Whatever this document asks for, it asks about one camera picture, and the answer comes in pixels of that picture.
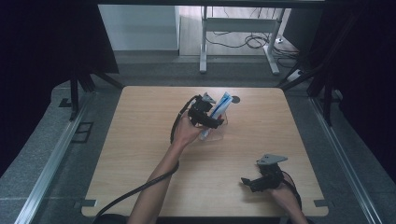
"white wall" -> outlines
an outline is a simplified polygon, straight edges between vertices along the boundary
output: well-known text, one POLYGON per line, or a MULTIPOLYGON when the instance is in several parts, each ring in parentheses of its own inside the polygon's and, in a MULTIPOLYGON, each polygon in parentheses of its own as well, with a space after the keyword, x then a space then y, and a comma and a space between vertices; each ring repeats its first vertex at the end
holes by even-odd
POLYGON ((178 49, 178 7, 99 5, 99 10, 113 50, 178 49))

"white object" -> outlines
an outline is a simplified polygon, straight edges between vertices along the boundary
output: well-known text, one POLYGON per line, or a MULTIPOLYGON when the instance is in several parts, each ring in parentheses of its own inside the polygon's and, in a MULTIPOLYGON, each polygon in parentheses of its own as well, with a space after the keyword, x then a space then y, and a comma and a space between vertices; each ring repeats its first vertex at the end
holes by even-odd
POLYGON ((300 76, 300 74, 301 74, 301 70, 300 70, 300 69, 295 70, 295 71, 288 77, 288 81, 289 81, 289 82, 294 81, 297 77, 300 76))

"metal frame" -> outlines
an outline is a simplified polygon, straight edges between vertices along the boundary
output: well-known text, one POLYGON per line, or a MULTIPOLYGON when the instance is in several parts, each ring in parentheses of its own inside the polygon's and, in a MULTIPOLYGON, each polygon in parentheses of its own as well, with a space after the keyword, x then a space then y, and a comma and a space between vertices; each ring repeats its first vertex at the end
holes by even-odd
POLYGON ((85 93, 81 97, 81 109, 77 113, 75 119, 69 120, 67 123, 64 132, 58 140, 55 149, 53 149, 46 166, 41 172, 40 177, 35 182, 35 186, 27 198, 26 203, 24 204, 15 223, 32 222, 33 218, 35 217, 35 212, 37 211, 38 206, 41 204, 50 182, 58 170, 62 159, 64 158, 64 153, 70 144, 73 134, 76 131, 85 112, 89 109, 94 95, 95 93, 85 93))
POLYGON ((279 32, 282 18, 285 13, 285 8, 281 8, 276 20, 267 19, 226 19, 226 18, 208 18, 207 7, 204 7, 204 15, 202 17, 202 43, 200 53, 199 71, 206 72, 206 32, 219 31, 219 32, 254 32, 254 33, 272 33, 270 43, 264 46, 265 55, 271 70, 274 75, 279 75, 276 61, 272 54, 277 33, 279 32))
POLYGON ((350 187, 355 193, 356 199, 361 205, 361 210, 366 215, 367 221, 370 224, 382 223, 379 214, 376 212, 373 201, 371 200, 367 190, 361 183, 358 175, 355 172, 352 164, 350 163, 347 154, 344 151, 343 146, 337 138, 332 126, 329 126, 326 119, 322 116, 322 109, 318 102, 318 99, 310 97, 310 101, 312 106, 315 109, 320 125, 323 128, 326 136, 328 137, 332 149, 334 151, 335 157, 341 165, 341 168, 344 171, 347 181, 349 182, 350 187))

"desk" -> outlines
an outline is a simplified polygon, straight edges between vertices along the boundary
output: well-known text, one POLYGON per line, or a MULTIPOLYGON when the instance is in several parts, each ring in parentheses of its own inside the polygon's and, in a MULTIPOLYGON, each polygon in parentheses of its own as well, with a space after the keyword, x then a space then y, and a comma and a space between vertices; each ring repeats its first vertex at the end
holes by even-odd
MULTIPOLYGON (((267 193, 252 193, 241 177, 259 177, 256 160, 263 154, 289 159, 279 166, 299 190, 307 216, 326 216, 316 207, 323 195, 303 142, 280 89, 208 87, 125 87, 83 207, 92 217, 108 203, 144 184, 169 146, 173 122, 196 94, 219 100, 224 92, 240 97, 227 110, 222 140, 196 140, 185 149, 174 174, 160 217, 282 217, 284 212, 267 193)), ((137 195, 108 213, 128 216, 137 195)))

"finger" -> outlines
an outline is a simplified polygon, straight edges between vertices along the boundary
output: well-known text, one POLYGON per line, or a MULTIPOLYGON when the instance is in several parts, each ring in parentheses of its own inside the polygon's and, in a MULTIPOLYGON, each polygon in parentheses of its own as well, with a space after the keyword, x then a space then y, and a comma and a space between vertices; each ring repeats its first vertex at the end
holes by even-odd
POLYGON ((181 114, 181 119, 183 119, 183 118, 187 118, 188 117, 188 113, 187 113, 187 111, 184 111, 183 112, 183 114, 181 114))
POLYGON ((201 129, 202 131, 203 131, 203 130, 208 130, 208 129, 209 129, 208 127, 206 127, 206 126, 204 126, 204 125, 197 126, 196 128, 197 128, 197 129, 201 129))

